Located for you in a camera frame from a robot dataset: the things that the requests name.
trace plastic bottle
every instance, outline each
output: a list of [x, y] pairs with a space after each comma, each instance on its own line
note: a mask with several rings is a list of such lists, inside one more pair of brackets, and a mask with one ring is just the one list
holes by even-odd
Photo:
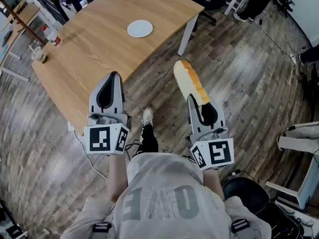
[[49, 40], [54, 46], [59, 45], [61, 39], [58, 37], [58, 32], [55, 29], [49, 28], [47, 25], [44, 25], [42, 28], [44, 36]]

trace bread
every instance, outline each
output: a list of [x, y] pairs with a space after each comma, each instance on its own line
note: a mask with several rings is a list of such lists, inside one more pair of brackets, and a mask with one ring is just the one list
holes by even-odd
[[181, 60], [175, 63], [174, 76], [185, 101], [192, 94], [198, 106], [209, 103], [208, 94], [203, 89], [195, 70], [187, 61]]

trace wooden pole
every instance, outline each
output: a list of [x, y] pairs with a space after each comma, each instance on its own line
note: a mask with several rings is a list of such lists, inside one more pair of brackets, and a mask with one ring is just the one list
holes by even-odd
[[4, 0], [0, 0], [0, 2], [3, 3], [3, 5], [5, 6], [5, 8], [10, 12], [10, 14], [12, 14], [12, 16], [15, 18], [15, 20], [17, 20], [22, 27], [28, 31], [35, 39], [37, 39], [42, 46], [45, 45], [45, 42], [36, 34], [34, 33], [30, 27], [28, 27], [20, 18], [19, 16], [11, 9], [11, 7], [9, 5], [7, 5], [7, 3]]

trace black pants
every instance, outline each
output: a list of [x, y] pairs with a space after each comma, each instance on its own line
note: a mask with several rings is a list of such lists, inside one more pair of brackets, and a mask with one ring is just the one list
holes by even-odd
[[139, 146], [134, 156], [141, 154], [143, 152], [158, 152], [159, 151], [159, 144], [154, 136], [153, 127], [151, 124], [147, 124], [146, 126], [143, 127], [142, 138], [143, 138], [143, 141], [141, 142], [141, 145]]
[[300, 60], [303, 64], [313, 63], [319, 60], [319, 44], [316, 47], [310, 48], [300, 55]]
[[242, 19], [254, 19], [261, 14], [270, 0], [249, 0], [245, 10], [238, 14]]

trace forearm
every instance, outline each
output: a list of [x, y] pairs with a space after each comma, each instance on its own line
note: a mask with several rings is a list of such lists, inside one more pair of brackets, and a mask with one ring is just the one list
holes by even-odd
[[114, 203], [128, 186], [125, 156], [110, 156], [109, 181], [107, 186], [107, 197]]
[[204, 186], [216, 193], [224, 201], [225, 197], [219, 181], [218, 171], [213, 169], [205, 170], [203, 171], [203, 178]]

